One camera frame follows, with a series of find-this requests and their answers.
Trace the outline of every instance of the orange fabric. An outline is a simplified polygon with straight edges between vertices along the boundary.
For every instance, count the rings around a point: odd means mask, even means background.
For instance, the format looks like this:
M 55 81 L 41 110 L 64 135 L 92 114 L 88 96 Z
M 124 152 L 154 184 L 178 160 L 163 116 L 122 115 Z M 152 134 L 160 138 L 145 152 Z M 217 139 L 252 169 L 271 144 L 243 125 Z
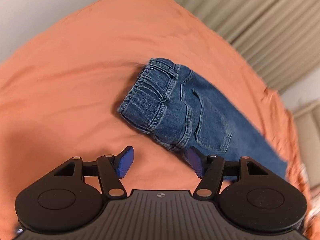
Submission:
M 0 67 L 2 240 L 13 237 L 17 194 L 72 156 L 92 161 L 131 145 L 135 160 L 122 180 L 128 192 L 195 189 L 199 179 L 188 166 L 116 113 L 151 57 L 187 65 L 218 87 L 289 162 L 290 182 L 309 199 L 292 116 L 227 42 L 172 0 L 100 0 Z M 314 224 L 309 232 L 319 239 Z

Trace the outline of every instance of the jeans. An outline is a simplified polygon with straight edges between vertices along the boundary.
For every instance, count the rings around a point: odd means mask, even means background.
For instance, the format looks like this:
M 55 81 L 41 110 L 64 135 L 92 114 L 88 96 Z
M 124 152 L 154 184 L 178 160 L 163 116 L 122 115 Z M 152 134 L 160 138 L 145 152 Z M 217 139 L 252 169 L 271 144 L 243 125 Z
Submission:
M 285 178 L 286 162 L 212 84 L 188 67 L 151 59 L 118 112 L 169 151 L 194 146 L 226 161 L 250 156 Z

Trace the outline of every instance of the wall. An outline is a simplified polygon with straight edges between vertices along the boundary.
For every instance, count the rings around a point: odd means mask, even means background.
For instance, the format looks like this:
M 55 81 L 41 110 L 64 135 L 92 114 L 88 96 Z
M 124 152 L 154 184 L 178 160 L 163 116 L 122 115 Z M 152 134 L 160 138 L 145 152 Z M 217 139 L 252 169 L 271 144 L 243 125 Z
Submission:
M 61 18 L 96 0 L 0 0 L 0 63 Z
M 284 105 L 295 109 L 320 98 L 320 68 L 289 87 L 282 95 Z

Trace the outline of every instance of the bed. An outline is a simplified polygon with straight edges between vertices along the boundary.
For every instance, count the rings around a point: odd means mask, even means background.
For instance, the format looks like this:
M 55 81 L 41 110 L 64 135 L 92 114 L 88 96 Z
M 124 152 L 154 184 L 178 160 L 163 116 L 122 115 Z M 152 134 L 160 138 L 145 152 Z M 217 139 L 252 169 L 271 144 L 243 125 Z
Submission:
M 116 113 L 152 57 L 187 65 L 214 84 L 288 162 L 287 179 L 310 200 L 290 112 L 217 33 L 173 0 L 99 0 L 60 20 L 0 67 L 0 238 L 13 238 L 14 200 L 72 156 L 135 160 L 126 190 L 190 189 L 199 182 L 175 155 Z M 86 182 L 98 187 L 98 181 Z M 317 220 L 307 235 L 319 239 Z

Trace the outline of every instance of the beige upholstered furniture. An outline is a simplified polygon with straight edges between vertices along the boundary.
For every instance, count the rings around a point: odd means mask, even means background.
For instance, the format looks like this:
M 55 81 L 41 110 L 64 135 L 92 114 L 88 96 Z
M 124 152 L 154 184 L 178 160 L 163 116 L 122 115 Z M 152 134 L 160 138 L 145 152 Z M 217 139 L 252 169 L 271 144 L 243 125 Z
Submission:
M 306 165 L 310 187 L 320 185 L 320 100 L 294 113 L 302 162 Z

